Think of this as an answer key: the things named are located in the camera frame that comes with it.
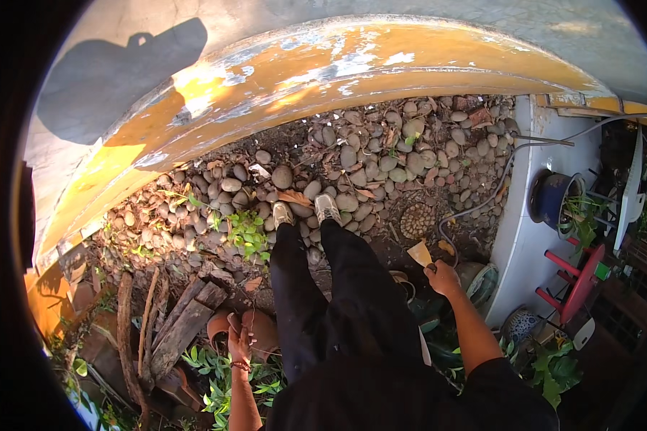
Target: hand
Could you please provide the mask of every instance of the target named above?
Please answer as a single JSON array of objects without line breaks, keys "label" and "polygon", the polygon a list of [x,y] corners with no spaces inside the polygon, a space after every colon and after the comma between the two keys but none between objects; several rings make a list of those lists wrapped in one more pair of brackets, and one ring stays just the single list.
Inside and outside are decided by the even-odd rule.
[{"label": "hand", "polygon": [[429,279],[431,288],[445,297],[450,297],[455,293],[462,292],[460,287],[460,278],[453,268],[443,261],[436,261],[436,272],[430,268],[424,268],[424,275]]},{"label": "hand", "polygon": [[247,327],[242,325],[239,318],[234,314],[228,315],[228,322],[230,329],[228,330],[228,351],[230,356],[233,357],[233,362],[245,362],[247,364],[252,360],[252,348],[250,346],[256,341],[252,338],[253,333],[247,330]]}]

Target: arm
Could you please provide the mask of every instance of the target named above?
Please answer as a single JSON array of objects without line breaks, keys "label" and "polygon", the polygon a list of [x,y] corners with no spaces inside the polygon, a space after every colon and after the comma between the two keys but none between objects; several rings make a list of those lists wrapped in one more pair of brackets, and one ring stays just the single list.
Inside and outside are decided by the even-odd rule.
[{"label": "arm", "polygon": [[[233,362],[249,364],[252,357],[250,334],[247,327],[242,327],[242,333],[237,334],[233,326],[228,331],[228,350]],[[249,384],[249,372],[240,367],[231,367],[233,394],[230,400],[230,417],[228,425],[231,431],[257,431],[261,428],[261,418],[254,400],[252,386]]]},{"label": "arm", "polygon": [[435,265],[436,272],[424,268],[424,274],[429,278],[431,288],[448,298],[453,307],[460,353],[468,376],[477,366],[490,359],[502,358],[503,354],[496,338],[460,287],[455,271],[442,261],[436,261]]}]

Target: stone ground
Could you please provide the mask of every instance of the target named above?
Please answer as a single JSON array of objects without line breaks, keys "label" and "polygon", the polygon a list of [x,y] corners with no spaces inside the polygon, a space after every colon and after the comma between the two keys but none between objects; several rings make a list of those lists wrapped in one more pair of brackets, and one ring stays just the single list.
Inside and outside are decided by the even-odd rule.
[{"label": "stone ground", "polygon": [[[478,205],[497,187],[513,148],[506,131],[518,128],[513,105],[512,97],[500,95],[401,99],[253,134],[158,177],[109,211],[106,228],[87,243],[90,263],[111,283],[124,270],[133,273],[134,316],[143,313],[155,267],[170,282],[168,309],[190,277],[199,276],[229,291],[228,306],[273,314],[268,256],[260,255],[275,242],[270,203],[278,191],[302,203],[324,191],[335,197],[345,228],[364,237],[389,270],[407,272],[421,297],[422,269],[405,251],[426,238],[433,257],[452,262],[438,247],[437,222]],[[262,173],[250,169],[256,163]],[[489,260],[506,187],[481,211],[449,223],[460,259]],[[313,211],[291,207],[312,274],[330,297]],[[226,221],[241,211],[263,220],[254,228],[265,244],[249,258]]]}]

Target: hose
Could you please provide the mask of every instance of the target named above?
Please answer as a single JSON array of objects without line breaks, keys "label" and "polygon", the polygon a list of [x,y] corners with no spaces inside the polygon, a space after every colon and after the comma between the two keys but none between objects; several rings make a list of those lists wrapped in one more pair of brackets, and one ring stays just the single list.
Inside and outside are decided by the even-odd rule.
[{"label": "hose", "polygon": [[[458,217],[462,217],[466,214],[470,214],[473,211],[479,210],[481,207],[489,203],[492,199],[496,197],[496,194],[498,194],[499,190],[501,190],[501,187],[503,187],[503,183],[506,180],[506,176],[509,173],[510,170],[510,164],[513,162],[513,159],[515,159],[515,153],[518,152],[519,150],[523,148],[528,148],[528,147],[546,147],[550,145],[566,145],[566,141],[570,141],[571,139],[575,139],[579,136],[582,136],[583,134],[590,133],[592,130],[595,130],[596,128],[602,127],[604,124],[611,123],[612,121],[616,120],[622,120],[622,119],[629,119],[629,118],[638,118],[638,117],[646,117],[647,113],[642,113],[642,114],[625,114],[625,115],[617,115],[617,116],[610,116],[607,119],[601,120],[598,123],[595,123],[593,126],[589,127],[588,129],[583,130],[580,133],[576,133],[574,135],[568,136],[565,139],[561,139],[560,142],[532,142],[532,143],[524,143],[518,147],[515,147],[513,149],[513,153],[510,154],[510,157],[508,158],[508,162],[505,165],[505,168],[503,169],[503,174],[501,175],[501,179],[498,182],[498,186],[495,187],[493,192],[491,193],[491,196],[489,199],[486,199],[484,202],[480,203],[479,205],[475,206],[474,208],[470,208],[469,210],[461,211],[458,212],[457,214],[451,215],[446,217],[445,219],[442,219],[439,221],[439,233],[441,237],[445,238],[446,241],[450,244],[451,247],[455,250],[455,262],[453,262],[453,267],[455,268],[458,263],[458,252],[457,252],[457,247],[453,243],[453,241],[450,240],[450,237],[446,235],[444,232],[444,224],[447,223],[451,219],[457,219]],[[532,136],[522,136],[523,139],[532,139],[536,140],[538,138],[532,137]]]}]

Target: white sneaker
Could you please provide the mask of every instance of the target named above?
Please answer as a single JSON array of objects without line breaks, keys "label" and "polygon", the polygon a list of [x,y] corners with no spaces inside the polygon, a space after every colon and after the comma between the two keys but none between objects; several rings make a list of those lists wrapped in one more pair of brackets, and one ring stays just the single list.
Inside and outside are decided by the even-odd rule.
[{"label": "white sneaker", "polygon": [[338,206],[333,200],[333,196],[328,193],[319,194],[319,196],[314,199],[314,206],[316,207],[319,226],[326,219],[335,220],[336,223],[343,226],[343,222],[340,220],[340,212],[338,211]]},{"label": "white sneaker", "polygon": [[285,202],[276,202],[273,204],[273,224],[278,229],[281,223],[289,223],[294,226],[293,211]]}]

